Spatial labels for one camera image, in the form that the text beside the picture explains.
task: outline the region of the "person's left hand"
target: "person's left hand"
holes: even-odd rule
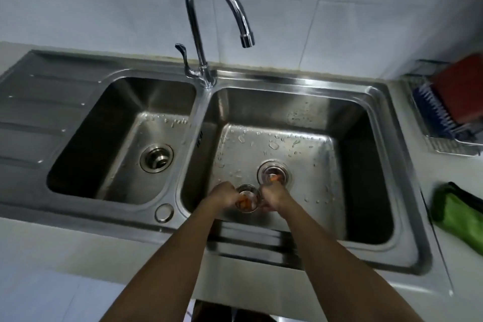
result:
[[[222,182],[215,187],[209,193],[208,197],[219,209],[227,208],[234,205],[239,199],[239,193],[236,191],[235,186],[229,181]]]

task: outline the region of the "dish rack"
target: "dish rack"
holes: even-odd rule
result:
[[[454,130],[455,136],[465,132],[468,136],[467,140],[449,139],[439,135],[425,121],[413,97],[414,89],[431,82],[431,77],[438,74],[449,64],[436,60],[417,60],[415,68],[402,76],[402,82],[406,88],[409,105],[413,109],[419,128],[425,136],[426,144],[438,153],[474,157],[480,155],[483,150],[483,120],[481,118],[472,123],[460,125]]]

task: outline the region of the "gooseneck faucet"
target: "gooseneck faucet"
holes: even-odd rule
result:
[[[198,21],[196,19],[195,3],[194,0],[185,0],[186,10],[188,11],[189,24],[191,25],[191,32],[193,33],[193,38],[195,40],[196,52],[198,53],[199,59],[199,70],[193,70],[188,65],[188,58],[186,56],[186,48],[182,44],[176,44],[175,47],[183,56],[184,61],[184,73],[188,78],[199,79],[201,84],[205,88],[211,88],[216,83],[215,77],[210,72],[210,67],[205,58],[205,53],[203,51],[202,38],[199,34]],[[241,45],[244,48],[251,47],[255,44],[253,38],[253,33],[246,19],[245,11],[239,0],[226,0],[230,6],[235,20],[238,24],[238,29],[240,30]]]

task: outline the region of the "hand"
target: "hand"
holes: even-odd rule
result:
[[[292,196],[288,193],[284,185],[279,181],[263,185],[260,189],[265,204],[262,209],[277,211],[282,218],[285,218],[285,211],[291,202],[295,202]]]
[[[213,187],[207,199],[213,202],[219,209],[224,209],[234,205],[239,199],[239,195],[235,186],[231,182],[225,181]]]

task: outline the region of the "double sink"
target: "double sink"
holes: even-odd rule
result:
[[[216,76],[204,89],[178,63],[30,52],[0,78],[1,214],[162,242],[216,184],[277,173],[386,278],[450,288],[384,84]],[[207,250],[302,268],[277,213],[226,209]]]

